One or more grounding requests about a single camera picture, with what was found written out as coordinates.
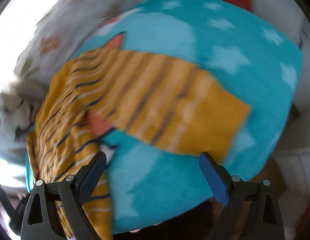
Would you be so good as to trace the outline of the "yellow striped knit sweater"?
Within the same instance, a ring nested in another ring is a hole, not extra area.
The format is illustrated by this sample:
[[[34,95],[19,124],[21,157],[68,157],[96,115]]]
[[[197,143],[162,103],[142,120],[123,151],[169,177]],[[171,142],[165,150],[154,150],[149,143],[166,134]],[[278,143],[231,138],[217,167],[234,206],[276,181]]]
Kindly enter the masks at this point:
[[[194,63],[99,48],[51,80],[27,137],[35,178],[77,172],[101,149],[112,163],[83,209],[102,239],[180,215],[211,197],[197,159],[216,161],[251,108]]]

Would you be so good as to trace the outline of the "white leaf print pillow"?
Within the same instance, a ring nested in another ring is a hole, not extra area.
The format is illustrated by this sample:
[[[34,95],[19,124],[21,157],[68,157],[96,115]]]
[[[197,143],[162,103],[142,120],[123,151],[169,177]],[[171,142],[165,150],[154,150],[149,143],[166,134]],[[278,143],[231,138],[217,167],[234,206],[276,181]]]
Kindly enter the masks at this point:
[[[0,15],[0,158],[25,162],[25,134],[61,66],[139,0],[12,0]]]

